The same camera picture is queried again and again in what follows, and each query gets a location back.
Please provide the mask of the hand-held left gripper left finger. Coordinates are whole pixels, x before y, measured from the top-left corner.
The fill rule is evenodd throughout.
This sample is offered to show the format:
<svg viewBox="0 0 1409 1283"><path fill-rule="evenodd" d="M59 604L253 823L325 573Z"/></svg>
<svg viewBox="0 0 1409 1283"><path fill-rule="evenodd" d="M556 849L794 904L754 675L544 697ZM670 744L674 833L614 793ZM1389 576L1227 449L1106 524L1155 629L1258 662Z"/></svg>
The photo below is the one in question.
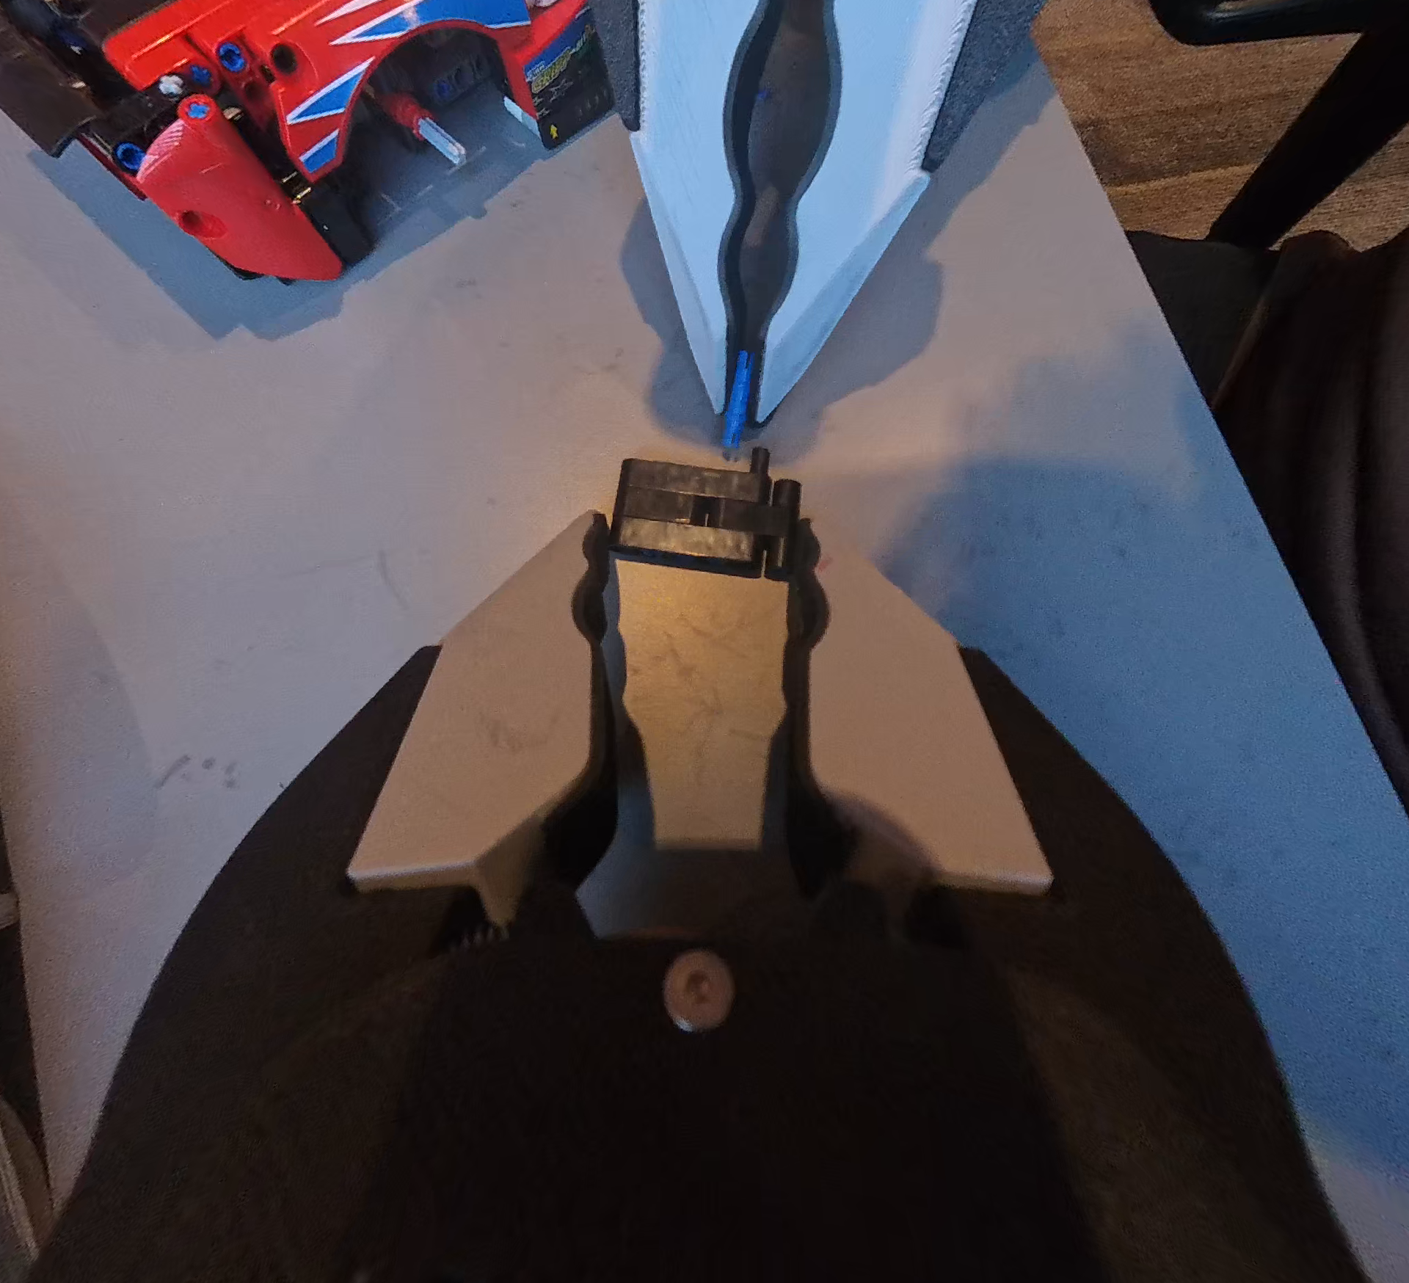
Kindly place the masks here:
<svg viewBox="0 0 1409 1283"><path fill-rule="evenodd" d="M442 640L346 873L470 888L509 925L538 876L580 886L617 830L608 520L575 517Z"/></svg>

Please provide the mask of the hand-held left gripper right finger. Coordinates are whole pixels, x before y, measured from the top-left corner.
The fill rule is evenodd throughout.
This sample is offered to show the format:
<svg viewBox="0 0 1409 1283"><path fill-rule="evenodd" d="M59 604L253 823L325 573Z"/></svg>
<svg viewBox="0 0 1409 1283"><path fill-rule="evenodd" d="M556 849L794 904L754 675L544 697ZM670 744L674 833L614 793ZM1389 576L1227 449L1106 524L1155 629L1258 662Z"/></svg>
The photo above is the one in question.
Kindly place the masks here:
<svg viewBox="0 0 1409 1283"><path fill-rule="evenodd" d="M799 526L784 654L787 848L839 879L1025 897L1051 867L958 641L856 543Z"/></svg>

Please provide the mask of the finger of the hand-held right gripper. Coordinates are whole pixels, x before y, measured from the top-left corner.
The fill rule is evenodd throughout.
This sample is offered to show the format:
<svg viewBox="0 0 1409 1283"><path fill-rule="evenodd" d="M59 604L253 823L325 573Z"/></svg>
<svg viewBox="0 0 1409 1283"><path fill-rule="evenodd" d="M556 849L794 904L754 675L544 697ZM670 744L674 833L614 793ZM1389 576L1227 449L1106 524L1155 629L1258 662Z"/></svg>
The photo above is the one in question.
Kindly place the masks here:
<svg viewBox="0 0 1409 1283"><path fill-rule="evenodd" d="M734 102L766 0L637 0L639 124L633 153L716 413L726 409L735 311L726 249L741 209Z"/></svg>
<svg viewBox="0 0 1409 1283"><path fill-rule="evenodd" d="M802 379L923 195L926 150L977 0L819 0L816 144L779 205L754 419Z"/></svg>

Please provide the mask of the black brick assembly with blue pins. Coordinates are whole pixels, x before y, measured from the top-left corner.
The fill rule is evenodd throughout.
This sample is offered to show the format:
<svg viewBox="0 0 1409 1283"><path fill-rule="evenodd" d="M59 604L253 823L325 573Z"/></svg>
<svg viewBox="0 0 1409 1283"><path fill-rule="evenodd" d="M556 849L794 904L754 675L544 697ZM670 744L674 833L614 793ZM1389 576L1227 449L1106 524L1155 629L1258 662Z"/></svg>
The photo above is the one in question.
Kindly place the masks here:
<svg viewBox="0 0 1409 1283"><path fill-rule="evenodd" d="M794 523L776 514L775 480L765 446L756 446L744 467L626 458L611 511L611 548L643 563L788 579L802 507Z"/></svg>

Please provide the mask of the blue connector pin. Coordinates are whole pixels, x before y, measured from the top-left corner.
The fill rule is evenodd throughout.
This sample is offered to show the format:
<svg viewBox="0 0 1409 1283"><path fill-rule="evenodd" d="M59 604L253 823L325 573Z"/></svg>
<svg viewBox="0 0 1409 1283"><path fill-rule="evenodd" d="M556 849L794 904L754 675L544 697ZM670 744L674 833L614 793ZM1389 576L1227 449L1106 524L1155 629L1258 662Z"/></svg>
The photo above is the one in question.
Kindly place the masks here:
<svg viewBox="0 0 1409 1283"><path fill-rule="evenodd" d="M726 453L736 452L750 427L754 388L756 351L739 348L731 368L729 393L722 415L720 444Z"/></svg>

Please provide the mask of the red toy car model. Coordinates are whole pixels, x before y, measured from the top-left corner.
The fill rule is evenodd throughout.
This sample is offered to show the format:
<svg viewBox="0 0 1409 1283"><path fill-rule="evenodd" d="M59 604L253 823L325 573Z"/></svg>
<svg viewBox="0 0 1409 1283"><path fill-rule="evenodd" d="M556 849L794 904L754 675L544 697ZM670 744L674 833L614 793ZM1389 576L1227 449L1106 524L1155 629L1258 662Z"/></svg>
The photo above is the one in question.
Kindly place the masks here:
<svg viewBox="0 0 1409 1283"><path fill-rule="evenodd" d="M590 0L2 0L3 112L83 146L244 279L364 260L368 124L467 146L438 115L487 84L553 150L612 107Z"/></svg>

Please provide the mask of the person's brown top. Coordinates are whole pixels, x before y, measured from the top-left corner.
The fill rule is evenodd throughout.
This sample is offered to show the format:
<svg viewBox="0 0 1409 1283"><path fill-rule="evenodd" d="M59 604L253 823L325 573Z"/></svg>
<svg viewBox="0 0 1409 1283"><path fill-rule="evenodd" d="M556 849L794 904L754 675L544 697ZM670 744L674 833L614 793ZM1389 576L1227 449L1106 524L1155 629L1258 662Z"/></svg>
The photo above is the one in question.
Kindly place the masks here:
<svg viewBox="0 0 1409 1283"><path fill-rule="evenodd" d="M1284 243L1214 415L1408 798L1408 233Z"/></svg>

